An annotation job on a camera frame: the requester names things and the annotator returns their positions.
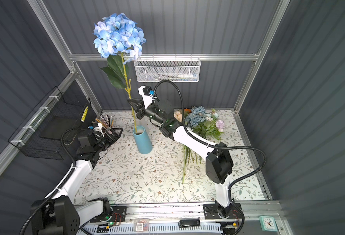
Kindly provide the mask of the teal ceramic vase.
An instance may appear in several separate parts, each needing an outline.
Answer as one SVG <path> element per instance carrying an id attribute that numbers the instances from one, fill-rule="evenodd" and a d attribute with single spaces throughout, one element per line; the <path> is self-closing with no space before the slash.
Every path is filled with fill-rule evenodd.
<path id="1" fill-rule="evenodd" d="M 133 130 L 133 136 L 137 149 L 141 154 L 149 154 L 152 151 L 151 140 L 143 126 L 136 126 Z"/>

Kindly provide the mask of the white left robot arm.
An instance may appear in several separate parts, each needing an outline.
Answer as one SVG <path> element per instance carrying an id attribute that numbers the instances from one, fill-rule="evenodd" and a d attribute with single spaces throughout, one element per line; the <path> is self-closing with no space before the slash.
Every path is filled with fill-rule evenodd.
<path id="1" fill-rule="evenodd" d="M 99 127 L 77 129 L 80 143 L 76 155 L 69 154 L 73 163 L 59 184 L 43 199 L 31 206 L 31 215 L 20 230 L 25 234 L 27 227 L 34 235 L 75 235 L 87 232 L 84 226 L 97 217 L 102 223 L 115 225 L 123 217 L 111 207 L 107 198 L 93 199 L 75 208 L 73 200 L 86 176 L 94 169 L 100 153 L 108 150 L 122 135 L 122 128 L 110 128 L 105 133 Z"/>

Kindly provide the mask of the black remote device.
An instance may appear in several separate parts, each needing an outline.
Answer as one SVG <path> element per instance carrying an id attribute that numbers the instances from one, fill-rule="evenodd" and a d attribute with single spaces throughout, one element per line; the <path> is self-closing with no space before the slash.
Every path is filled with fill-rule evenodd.
<path id="1" fill-rule="evenodd" d="M 200 219 L 182 219 L 178 222 L 179 228 L 190 228 L 200 226 Z"/>

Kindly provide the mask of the dusty blue rose bunch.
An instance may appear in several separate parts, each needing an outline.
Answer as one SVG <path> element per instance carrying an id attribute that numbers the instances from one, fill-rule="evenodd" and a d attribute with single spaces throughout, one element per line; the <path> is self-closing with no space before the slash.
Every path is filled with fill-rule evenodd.
<path id="1" fill-rule="evenodd" d="M 206 121 L 206 109 L 203 106 L 196 106 L 185 117 L 185 124 L 190 128 L 195 128 Z"/>

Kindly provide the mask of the blue hydrangea flower stem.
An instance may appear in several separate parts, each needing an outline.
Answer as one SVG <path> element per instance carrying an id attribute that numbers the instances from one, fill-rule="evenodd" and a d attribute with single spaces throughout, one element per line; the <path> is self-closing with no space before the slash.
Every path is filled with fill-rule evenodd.
<path id="1" fill-rule="evenodd" d="M 96 36 L 93 41 L 95 49 L 107 61 L 107 66 L 101 67 L 101 71 L 114 88 L 125 90 L 131 99 L 131 78 L 127 64 L 142 55 L 142 45 L 147 42 L 143 29 L 124 13 L 114 13 L 97 22 L 93 34 Z"/>

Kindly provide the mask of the coloured pencils bundle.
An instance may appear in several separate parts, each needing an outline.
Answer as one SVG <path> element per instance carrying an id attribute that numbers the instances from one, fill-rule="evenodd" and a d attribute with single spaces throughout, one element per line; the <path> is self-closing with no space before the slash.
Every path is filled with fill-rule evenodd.
<path id="1" fill-rule="evenodd" d="M 100 123 L 106 130 L 113 126 L 113 119 L 107 114 L 101 114 L 99 117 L 95 118 L 95 121 Z"/>

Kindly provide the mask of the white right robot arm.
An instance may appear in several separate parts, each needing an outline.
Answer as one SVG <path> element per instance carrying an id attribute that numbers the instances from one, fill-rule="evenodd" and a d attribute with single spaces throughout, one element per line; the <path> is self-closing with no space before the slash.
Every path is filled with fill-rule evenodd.
<path id="1" fill-rule="evenodd" d="M 148 117 L 161 124 L 160 132 L 167 138 L 185 145 L 205 160 L 206 175 L 214 183 L 216 190 L 216 212 L 221 218 L 233 214 L 235 206 L 229 195 L 230 178 L 233 160 L 224 143 L 212 143 L 197 134 L 186 131 L 183 123 L 174 117 L 174 109 L 169 102 L 147 105 L 140 99 L 128 99 L 127 102 L 135 111 L 138 119 Z"/>

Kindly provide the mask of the floral patterned table mat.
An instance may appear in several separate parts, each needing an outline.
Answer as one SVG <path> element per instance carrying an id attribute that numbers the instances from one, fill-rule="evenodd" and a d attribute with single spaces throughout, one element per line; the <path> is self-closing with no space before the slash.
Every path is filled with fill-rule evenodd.
<path id="1" fill-rule="evenodd" d="M 130 112 L 112 112 L 122 137 L 101 158 L 74 197 L 76 205 L 100 197 L 113 204 L 199 202 L 216 198 L 199 156 L 185 159 L 183 145 L 164 137 L 148 119 L 137 121 L 146 128 L 152 151 L 139 153 L 132 134 Z"/>

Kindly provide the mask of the teal small clock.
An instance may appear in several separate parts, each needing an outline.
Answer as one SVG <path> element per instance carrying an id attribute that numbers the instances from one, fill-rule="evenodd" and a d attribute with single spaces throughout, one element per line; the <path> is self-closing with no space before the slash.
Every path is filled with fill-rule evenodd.
<path id="1" fill-rule="evenodd" d="M 266 231 L 266 232 L 278 231 L 278 226 L 276 224 L 275 218 L 272 216 L 261 215 L 259 217 L 259 222 L 260 222 L 262 231 Z"/>

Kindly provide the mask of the peach flower stem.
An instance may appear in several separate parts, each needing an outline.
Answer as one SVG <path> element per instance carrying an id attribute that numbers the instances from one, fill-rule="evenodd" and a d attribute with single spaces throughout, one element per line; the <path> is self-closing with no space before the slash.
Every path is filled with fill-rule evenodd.
<path id="1" fill-rule="evenodd" d="M 181 110 L 177 110 L 174 112 L 174 118 L 178 120 L 179 122 L 183 122 L 184 114 Z"/>

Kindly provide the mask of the purple white flower bunch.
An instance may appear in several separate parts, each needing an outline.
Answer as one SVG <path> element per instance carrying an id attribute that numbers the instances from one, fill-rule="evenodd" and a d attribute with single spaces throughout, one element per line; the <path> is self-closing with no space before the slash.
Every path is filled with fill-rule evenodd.
<path id="1" fill-rule="evenodd" d="M 204 139 L 221 140 L 224 131 L 224 121 L 219 118 L 215 109 L 209 113 L 199 113 L 198 120 L 195 122 L 194 132 Z"/>

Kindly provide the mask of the white rose stem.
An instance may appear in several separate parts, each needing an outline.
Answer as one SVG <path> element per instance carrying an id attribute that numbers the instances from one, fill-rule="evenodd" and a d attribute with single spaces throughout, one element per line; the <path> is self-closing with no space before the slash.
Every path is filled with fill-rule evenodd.
<path id="1" fill-rule="evenodd" d="M 190 161 L 199 164 L 201 163 L 201 157 L 194 151 L 192 151 L 189 147 L 183 145 L 184 149 L 184 160 L 183 160 L 183 171 L 182 171 L 182 184 L 185 182 L 186 178 L 186 171 L 187 171 L 187 165 Z"/>

